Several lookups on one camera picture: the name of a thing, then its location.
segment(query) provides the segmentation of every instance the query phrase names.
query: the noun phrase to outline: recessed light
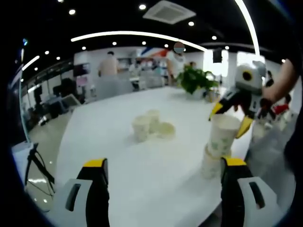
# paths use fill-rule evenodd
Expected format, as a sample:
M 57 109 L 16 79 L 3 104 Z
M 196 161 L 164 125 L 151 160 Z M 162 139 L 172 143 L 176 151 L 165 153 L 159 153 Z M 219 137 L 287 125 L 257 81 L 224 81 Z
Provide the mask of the recessed light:
M 259 48 L 257 33 L 256 33 L 256 29 L 254 27 L 254 24 L 251 20 L 250 13 L 248 12 L 243 0 L 234 0 L 234 1 L 236 2 L 239 9 L 241 10 L 241 13 L 242 13 L 242 15 L 245 19 L 245 22 L 248 26 L 249 31 L 250 31 L 250 36 L 251 36 L 251 39 L 252 39 L 252 43 L 254 45 L 256 56 L 259 57 L 260 56 L 260 48 Z
M 139 6 L 139 9 L 140 9 L 140 10 L 145 10 L 145 9 L 146 9 L 146 6 L 145 6 L 144 4 L 141 4 L 141 5 Z
M 74 9 L 71 9 L 70 11 L 69 11 L 69 14 L 70 15 L 74 15 L 76 13 L 76 10 L 74 10 Z

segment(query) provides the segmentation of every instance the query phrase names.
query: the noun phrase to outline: human hand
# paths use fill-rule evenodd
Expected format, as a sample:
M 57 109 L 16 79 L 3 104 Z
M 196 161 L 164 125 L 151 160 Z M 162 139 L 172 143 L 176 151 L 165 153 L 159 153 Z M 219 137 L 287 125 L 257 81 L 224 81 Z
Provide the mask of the human hand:
M 267 100 L 268 102 L 267 103 L 270 103 L 270 104 L 273 104 L 276 102 L 276 99 L 275 99 L 275 95 L 274 95 L 274 92 L 272 91 L 271 87 L 263 87 L 262 88 L 262 98 Z M 242 111 L 245 112 L 245 106 L 247 106 L 247 104 L 245 103 L 236 103 L 234 106 L 233 106 L 233 109 L 234 111 L 238 111 L 238 106 L 241 107 Z

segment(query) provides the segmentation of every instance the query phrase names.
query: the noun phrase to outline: floor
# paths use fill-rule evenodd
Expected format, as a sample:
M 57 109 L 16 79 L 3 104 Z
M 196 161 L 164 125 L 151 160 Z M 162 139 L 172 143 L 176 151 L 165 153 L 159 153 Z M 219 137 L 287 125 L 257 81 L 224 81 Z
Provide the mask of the floor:
M 39 143 L 37 151 L 41 154 L 45 162 L 45 167 L 51 175 L 54 175 L 55 172 L 60 142 L 71 114 L 72 113 L 68 112 L 66 114 L 59 115 L 57 118 L 50 120 L 43 126 L 36 126 L 29 133 L 29 137 L 32 142 Z M 30 166 L 28 181 L 27 191 L 38 207 L 42 211 L 47 212 L 52 207 L 53 200 L 50 195 L 46 195 L 45 193 L 51 195 L 53 195 L 53 193 L 46 182 L 46 179 L 40 173 L 35 164 L 31 164 Z
M 62 136 L 72 113 L 68 112 L 63 115 L 59 115 L 56 119 L 52 119 L 44 126 L 36 126 L 30 133 L 30 139 L 33 142 L 39 143 L 37 150 L 40 152 L 47 170 L 54 175 L 56 158 L 59 151 Z M 282 120 L 277 123 L 281 129 L 285 128 L 286 121 Z M 258 141 L 263 138 L 269 131 L 269 126 L 256 123 L 253 130 L 253 141 Z M 36 202 L 42 212 L 47 212 L 53 203 L 53 193 L 49 189 L 49 185 L 46 182 L 44 176 L 39 172 L 35 165 L 31 165 L 29 170 L 27 191 Z M 211 215 L 205 223 L 201 224 L 202 227 L 214 227 L 220 226 L 220 219 L 216 215 Z

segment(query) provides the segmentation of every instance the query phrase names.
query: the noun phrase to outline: paper cup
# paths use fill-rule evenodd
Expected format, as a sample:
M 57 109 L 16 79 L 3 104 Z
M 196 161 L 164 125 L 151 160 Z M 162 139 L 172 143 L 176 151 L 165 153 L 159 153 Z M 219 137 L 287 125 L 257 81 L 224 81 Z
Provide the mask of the paper cup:
M 241 121 L 230 115 L 215 114 L 212 117 L 212 128 L 207 147 L 213 157 L 230 154 L 240 125 Z
M 147 116 L 138 116 L 133 123 L 134 136 L 138 142 L 144 142 L 148 139 L 150 119 Z
M 175 126 L 168 122 L 162 122 L 158 126 L 158 137 L 163 139 L 172 139 L 175 137 Z
M 211 179 L 220 172 L 220 168 L 220 158 L 212 157 L 207 151 L 207 146 L 205 146 L 202 159 L 202 176 Z
M 150 110 L 146 113 L 146 116 L 150 119 L 150 133 L 155 133 L 160 123 L 160 112 L 158 110 Z

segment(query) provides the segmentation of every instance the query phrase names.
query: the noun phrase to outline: person's arm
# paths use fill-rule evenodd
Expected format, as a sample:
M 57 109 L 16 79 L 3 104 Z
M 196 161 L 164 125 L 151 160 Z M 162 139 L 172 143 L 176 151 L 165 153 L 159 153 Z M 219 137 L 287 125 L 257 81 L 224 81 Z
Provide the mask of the person's arm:
M 277 82 L 270 87 L 263 88 L 264 98 L 269 99 L 272 103 L 279 101 L 294 88 L 298 78 L 299 75 L 294 65 L 287 59 L 281 66 Z
M 167 64 L 167 71 L 169 73 L 169 76 L 171 76 L 172 75 L 172 63 L 169 59 L 167 59 L 166 64 Z

